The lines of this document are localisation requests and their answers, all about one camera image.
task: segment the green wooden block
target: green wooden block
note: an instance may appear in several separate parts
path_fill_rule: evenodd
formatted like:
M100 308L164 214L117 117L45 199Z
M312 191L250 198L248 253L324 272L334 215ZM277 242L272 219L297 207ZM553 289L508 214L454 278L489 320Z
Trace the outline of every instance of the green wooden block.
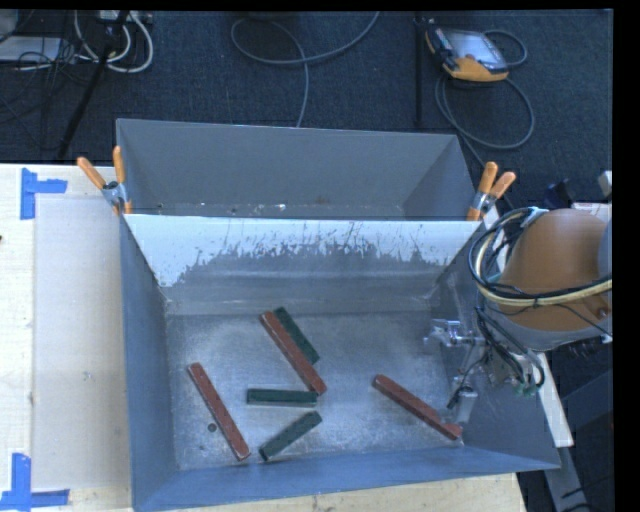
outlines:
M321 422L322 418L316 411L306 413L273 439L263 444L259 449L260 455L265 462L269 462L282 450L296 442L311 429L317 427Z
M318 403L318 393L289 389L248 389L247 403L288 407L315 407Z
M302 351L307 360L311 364L315 364L320 359L320 355L316 352L316 349L313 348L313 345L307 337L302 333L293 318L291 318L289 312L285 308L280 307L274 309L273 314L276 315L276 318L280 321L282 327L284 327L289 333L289 336L291 336L291 339Z

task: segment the wooden block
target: wooden block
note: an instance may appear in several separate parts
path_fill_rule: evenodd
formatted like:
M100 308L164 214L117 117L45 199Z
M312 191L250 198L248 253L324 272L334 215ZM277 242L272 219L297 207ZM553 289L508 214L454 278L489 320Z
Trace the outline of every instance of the wooden block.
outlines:
M302 350L302 353L309 360L309 362L311 364L316 364L320 359L320 355L300 330L298 324L296 324L293 318L291 318L289 312L285 308L277 308L273 310L273 314L276 315L276 317L282 324L282 327L286 329L286 331L291 336L291 339L293 339L295 344L298 345L298 348Z
M187 367L187 370L211 414L213 414L213 419L216 420L218 427L229 443L236 459L239 461L246 459L251 455L251 451L204 368L200 363L193 363Z
M376 375L373 380L373 387L452 441L462 435L462 427L460 425L443 423L438 411L389 377L380 374Z
M282 450L300 439L321 422L322 418L317 412L308 412L294 421L273 439L263 444L259 449L260 455L265 462L268 462L272 457L278 455Z
M288 407L315 407L318 403L318 394L313 391L289 389L248 389L247 403Z
M260 322L287 358L293 369L298 373L309 391L313 391L318 395L323 394L327 390L326 384L300 348L298 348L298 345L291 339L291 336L282 326L276 315L272 311L267 311L260 315Z

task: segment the blue corner marker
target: blue corner marker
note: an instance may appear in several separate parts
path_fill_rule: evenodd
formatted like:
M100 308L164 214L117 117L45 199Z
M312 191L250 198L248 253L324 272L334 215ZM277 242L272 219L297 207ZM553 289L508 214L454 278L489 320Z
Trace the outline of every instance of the blue corner marker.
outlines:
M21 453L11 457L11 490L0 496L0 510L30 512L33 507L56 507L66 505L69 489L51 492L31 492L31 459Z
M33 219L36 216L36 194L63 194L66 190L65 180L38 181L37 173L23 167L20 219Z

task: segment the bin floor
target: bin floor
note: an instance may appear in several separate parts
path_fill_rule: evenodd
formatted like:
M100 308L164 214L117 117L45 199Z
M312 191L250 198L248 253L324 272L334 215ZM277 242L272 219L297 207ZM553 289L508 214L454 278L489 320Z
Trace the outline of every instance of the bin floor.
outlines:
M429 315L376 313L294 316L320 354L327 385L315 410L323 421L278 459L399 451L453 444L372 387L382 373L443 413L449 382L439 355L427 354ZM180 469L263 463L258 448L311 409L249 405L248 388L306 390L258 315L167 318L172 416ZM251 449L238 463L187 373L199 362Z

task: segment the black electronics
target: black electronics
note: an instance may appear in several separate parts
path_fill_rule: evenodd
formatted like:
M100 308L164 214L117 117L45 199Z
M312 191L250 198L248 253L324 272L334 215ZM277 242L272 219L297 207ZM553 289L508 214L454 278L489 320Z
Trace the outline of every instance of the black electronics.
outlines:
M481 32L429 24L425 39L438 64L453 78L497 82L509 74L509 66L500 50Z

